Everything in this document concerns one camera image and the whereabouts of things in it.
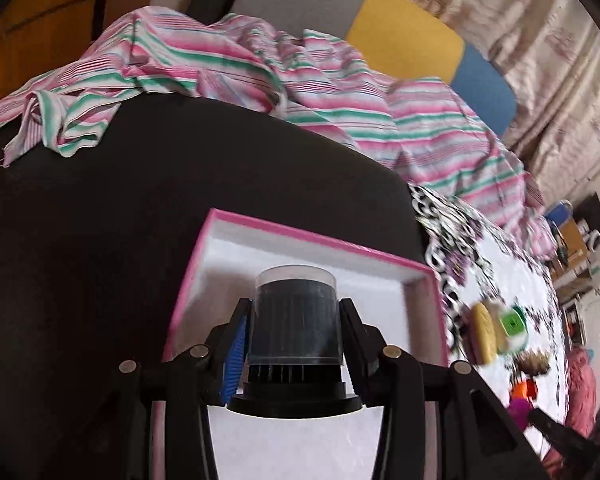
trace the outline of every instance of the metal screw head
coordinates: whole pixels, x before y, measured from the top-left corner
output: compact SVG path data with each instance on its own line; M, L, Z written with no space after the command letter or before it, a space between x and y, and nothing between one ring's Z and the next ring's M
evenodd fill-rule
M191 347L189 353L191 354L191 357L200 359L209 354L209 348L206 345L195 345Z
M472 367L467 361L458 361L454 364L454 370L462 375L468 375L471 373Z
M402 350L395 345L387 345L382 349L382 353L385 355L385 357L397 359L402 355Z
M122 361L120 363L118 370L120 370L123 374L130 374L131 372L136 370L136 368L138 368L136 362L132 361L131 359L127 359L126 361Z

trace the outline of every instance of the orange object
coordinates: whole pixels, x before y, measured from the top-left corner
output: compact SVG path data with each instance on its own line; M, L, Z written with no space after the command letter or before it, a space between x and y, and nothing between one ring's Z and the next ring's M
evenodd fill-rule
M536 386L536 382L533 379L516 383L513 385L509 397L511 399L536 400L538 398L538 386Z

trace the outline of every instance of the blue cushion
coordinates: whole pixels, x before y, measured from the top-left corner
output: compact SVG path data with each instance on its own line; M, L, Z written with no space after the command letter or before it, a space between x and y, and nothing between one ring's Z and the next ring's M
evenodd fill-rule
M498 137L516 114L516 96L504 78L467 42L451 88Z

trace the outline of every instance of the pink plush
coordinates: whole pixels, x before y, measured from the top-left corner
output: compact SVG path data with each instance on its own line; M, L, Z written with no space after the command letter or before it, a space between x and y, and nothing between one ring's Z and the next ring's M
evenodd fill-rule
M567 384L569 409L564 425L582 436L589 436L596 421L596 377L589 366L587 349L576 347L567 356ZM562 469L562 456L552 447L542 465L551 478L558 478Z

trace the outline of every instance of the pink and green striped fabric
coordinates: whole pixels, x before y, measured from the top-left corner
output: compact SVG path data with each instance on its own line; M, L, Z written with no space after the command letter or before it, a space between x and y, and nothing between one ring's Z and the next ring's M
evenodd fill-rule
M3 165L40 142L62 156L96 146L120 103L142 92L204 96L297 124L462 198L536 256L555 251L522 163L440 79L396 80L339 38L306 30L297 39L249 16L206 26L163 7L126 14L79 60L0 101L0 127L22 115Z

